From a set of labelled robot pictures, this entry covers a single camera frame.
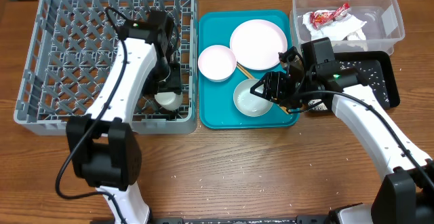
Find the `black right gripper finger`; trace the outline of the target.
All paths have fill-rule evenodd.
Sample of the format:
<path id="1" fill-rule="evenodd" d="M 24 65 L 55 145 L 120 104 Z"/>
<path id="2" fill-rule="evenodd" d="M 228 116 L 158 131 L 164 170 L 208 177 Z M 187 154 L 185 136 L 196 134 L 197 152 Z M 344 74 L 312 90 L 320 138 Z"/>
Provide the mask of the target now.
<path id="1" fill-rule="evenodd" d="M 281 102 L 281 99 L 278 97 L 277 93 L 273 92 L 273 91 L 270 92 L 270 91 L 264 90 L 262 93 L 260 93 L 259 97 L 261 97 L 265 100 L 268 100 L 270 102 L 273 102 L 277 105 L 279 105 Z"/>
<path id="2" fill-rule="evenodd" d="M 277 73 L 270 71 L 264 74 L 251 88 L 253 95 L 274 95 L 277 91 Z"/>

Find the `white plastic cup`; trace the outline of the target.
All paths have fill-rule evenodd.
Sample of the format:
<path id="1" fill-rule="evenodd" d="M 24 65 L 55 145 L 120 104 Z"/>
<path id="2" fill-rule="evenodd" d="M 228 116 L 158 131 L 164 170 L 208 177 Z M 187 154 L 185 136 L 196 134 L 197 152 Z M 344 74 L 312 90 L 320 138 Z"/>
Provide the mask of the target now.
<path id="1" fill-rule="evenodd" d="M 176 94 L 175 92 L 160 92 L 155 95 L 155 100 L 164 109 L 168 111 L 175 111 L 181 106 L 183 95 Z"/>

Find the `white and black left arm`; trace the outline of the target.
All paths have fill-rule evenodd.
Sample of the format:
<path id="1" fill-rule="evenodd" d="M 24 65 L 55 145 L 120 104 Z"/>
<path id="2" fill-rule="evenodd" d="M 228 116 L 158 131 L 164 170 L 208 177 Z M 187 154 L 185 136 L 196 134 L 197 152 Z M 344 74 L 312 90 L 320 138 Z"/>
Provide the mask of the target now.
<path id="1" fill-rule="evenodd" d="M 94 195 L 104 197 L 114 223 L 151 218 L 137 183 L 142 153 L 131 123 L 138 100 L 143 94 L 172 93 L 173 102 L 182 103 L 180 64 L 174 60 L 178 28 L 165 11 L 148 14 L 114 28 L 118 51 L 103 88 L 85 115 L 72 116 L 66 125 L 70 154 L 65 162 L 95 188 Z"/>

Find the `white rice pile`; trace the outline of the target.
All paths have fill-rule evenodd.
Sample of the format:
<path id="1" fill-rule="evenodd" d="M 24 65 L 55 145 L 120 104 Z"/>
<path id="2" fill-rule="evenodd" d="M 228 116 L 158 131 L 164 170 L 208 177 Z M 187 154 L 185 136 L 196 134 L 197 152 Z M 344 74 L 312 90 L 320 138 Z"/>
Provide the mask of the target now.
<path id="1" fill-rule="evenodd" d="M 328 111 L 328 108 L 322 102 L 321 99 L 310 100 L 308 102 L 308 106 L 312 107 L 311 111 L 315 111 L 315 112 L 326 112 L 326 111 Z"/>

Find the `grey small bowl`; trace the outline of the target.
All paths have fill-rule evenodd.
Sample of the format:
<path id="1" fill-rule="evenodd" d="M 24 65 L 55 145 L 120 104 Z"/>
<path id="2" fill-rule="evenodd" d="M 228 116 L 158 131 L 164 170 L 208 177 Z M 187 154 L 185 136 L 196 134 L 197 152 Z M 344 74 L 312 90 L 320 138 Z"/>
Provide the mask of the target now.
<path id="1" fill-rule="evenodd" d="M 247 79 L 237 85 L 233 93 L 233 101 L 242 114 L 249 117 L 259 117 L 269 112 L 272 102 L 256 96 L 250 92 L 250 88 L 258 83 L 258 79 Z"/>

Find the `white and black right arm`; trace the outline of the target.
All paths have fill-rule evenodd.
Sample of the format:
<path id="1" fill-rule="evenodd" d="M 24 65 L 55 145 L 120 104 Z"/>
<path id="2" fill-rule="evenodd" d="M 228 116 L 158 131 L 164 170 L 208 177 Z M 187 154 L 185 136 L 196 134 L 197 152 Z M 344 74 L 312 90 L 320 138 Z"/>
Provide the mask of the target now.
<path id="1" fill-rule="evenodd" d="M 268 72 L 251 94 L 286 108 L 311 109 L 317 100 L 341 119 L 366 150 L 382 184 L 372 204 L 352 204 L 327 215 L 296 217 L 297 223 L 432 223 L 433 159 L 389 117 L 368 79 L 355 68 L 342 69 L 329 38 L 279 54 L 284 68 Z"/>

